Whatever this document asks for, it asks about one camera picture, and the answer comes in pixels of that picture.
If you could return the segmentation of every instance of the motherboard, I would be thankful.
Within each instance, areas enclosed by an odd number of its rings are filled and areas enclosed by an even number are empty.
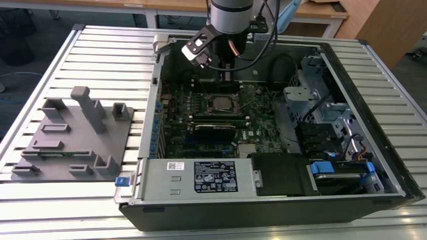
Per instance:
[[[278,92],[252,83],[218,87],[198,76],[164,83],[164,157],[246,158],[282,153],[272,105]]]

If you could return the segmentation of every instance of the desk leg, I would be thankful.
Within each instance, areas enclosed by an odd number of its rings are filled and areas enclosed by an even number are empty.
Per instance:
[[[332,39],[335,38],[335,35],[340,29],[340,26],[342,26],[342,23],[343,23],[343,19],[340,18],[335,18],[332,19],[330,25],[327,25],[327,28],[324,30],[324,33],[323,33],[323,38],[327,38],[327,39]]]
[[[147,27],[150,29],[158,29],[159,23],[158,23],[158,13],[156,10],[146,9],[146,18],[147,18]]]

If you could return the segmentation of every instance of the aluminum slotted table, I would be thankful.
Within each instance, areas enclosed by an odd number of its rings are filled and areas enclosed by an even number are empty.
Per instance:
[[[70,96],[74,86],[91,88],[103,106],[126,102],[135,108],[122,172],[136,168],[140,133],[151,88],[152,42],[158,33],[194,35],[192,31],[86,26],[75,29],[0,144],[0,239],[414,239],[427,236],[427,200],[376,212],[351,223],[140,232],[115,204],[112,182],[12,183],[20,161],[44,113],[44,98]],[[427,116],[368,45],[356,40],[280,37],[328,43],[354,80],[378,122],[427,194]],[[76,105],[72,99],[66,104]],[[122,191],[131,195],[131,189]]]

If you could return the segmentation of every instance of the cable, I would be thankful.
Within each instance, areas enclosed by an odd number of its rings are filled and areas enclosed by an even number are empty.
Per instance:
[[[359,133],[355,133],[355,134],[352,134],[350,136],[350,139],[346,142],[344,148],[342,149],[342,154],[340,154],[340,157],[339,157],[339,161],[340,162],[343,162],[346,160],[346,153],[347,153],[347,150],[348,150],[348,147],[350,147],[350,143],[352,142],[352,139],[359,135],[360,135]]]
[[[328,99],[328,97],[331,96],[331,93],[328,93],[327,95],[324,95],[320,100],[316,102],[316,104],[312,106],[312,108],[308,110],[308,112],[306,113],[304,117],[302,118],[302,122],[306,121],[306,119],[308,118],[308,116],[314,113],[314,111],[320,107],[320,105],[326,102],[326,100]]]
[[[194,17],[190,18],[190,20],[188,20],[188,22],[186,23],[186,25],[188,25],[192,20],[194,20]]]
[[[288,58],[292,61],[294,67],[295,67],[295,74],[296,74],[296,76],[299,75],[299,64],[296,63],[295,58],[290,54],[287,54],[286,52],[282,52],[278,56],[274,57],[274,59],[268,63],[268,74],[267,74],[267,81],[268,82],[272,80],[275,65],[276,65],[276,62],[280,58]]]
[[[4,104],[24,104],[26,102],[24,102],[24,101],[6,101],[6,100],[0,100],[0,103],[4,103]]]
[[[359,141],[360,146],[363,147],[363,149],[360,150],[360,152],[358,153],[358,155],[355,156],[354,159],[356,159],[358,161],[362,160],[363,155],[368,152],[368,148],[367,146],[363,144],[362,141]]]
[[[290,140],[291,142],[300,144],[299,141],[295,141],[295,140],[292,140],[291,138],[287,138],[286,136],[283,136],[283,137],[284,137],[287,140]]]
[[[207,19],[211,20],[211,8],[210,8],[210,1],[206,0],[206,15],[207,15]]]
[[[30,72],[30,71],[20,71],[20,72],[11,72],[11,73],[7,73],[4,75],[0,76],[0,78],[6,77],[6,76],[10,76],[10,75],[14,75],[14,74],[23,74],[23,75],[38,75],[40,77],[43,77],[43,75],[40,73],[36,73],[36,72]]]
[[[279,6],[280,6],[280,0],[276,0],[275,18],[274,18],[274,24],[272,24],[272,29],[274,30],[272,30],[272,32],[271,32],[271,34],[268,36],[268,40],[267,40],[267,42],[266,42],[266,44],[264,44],[264,46],[263,46],[256,58],[255,58],[255,60],[247,66],[240,67],[240,68],[230,68],[230,69],[227,69],[227,68],[219,68],[219,67],[215,67],[212,65],[208,65],[208,67],[211,69],[214,69],[216,71],[220,71],[220,72],[236,72],[236,71],[242,71],[242,70],[248,69],[250,67],[252,67],[258,63],[259,59],[264,55],[264,52],[266,52],[266,50],[267,50],[267,48],[270,46],[270,43],[272,42],[274,36],[275,36],[274,32],[276,31],[276,28],[278,28],[279,10],[280,10]]]
[[[267,6],[271,19],[275,20],[274,12],[272,12],[272,9],[270,8],[270,5],[268,5],[268,3],[267,3],[267,0],[263,0],[263,2],[264,2],[264,3],[263,3],[263,6],[264,6],[264,5]],[[260,59],[263,59],[263,58],[270,54],[270,52],[272,51],[272,49],[276,47],[276,43],[278,43],[278,28],[272,29],[272,34],[274,34],[272,46],[271,46],[268,52],[264,52],[264,54],[263,54],[263,56],[262,56]],[[247,57],[244,57],[244,56],[240,55],[240,53],[239,53],[239,51],[238,51],[238,49],[236,49],[236,47],[235,47],[235,43],[232,42],[232,40],[228,40],[228,45],[230,45],[230,48],[231,48],[231,50],[232,50],[232,53],[234,53],[234,55],[235,55],[235,57],[236,57],[238,59],[240,59],[240,60],[243,60],[243,61],[248,61],[248,62],[251,62],[251,61],[255,60],[255,58],[247,58]]]

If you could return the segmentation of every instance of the wooden table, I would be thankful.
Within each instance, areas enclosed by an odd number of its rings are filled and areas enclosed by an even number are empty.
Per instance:
[[[207,16],[206,0],[0,0],[0,7],[144,14],[151,29],[159,28],[159,15]],[[334,38],[348,17],[348,13],[336,12],[328,3],[307,2],[300,5],[292,22],[327,25],[323,37]]]

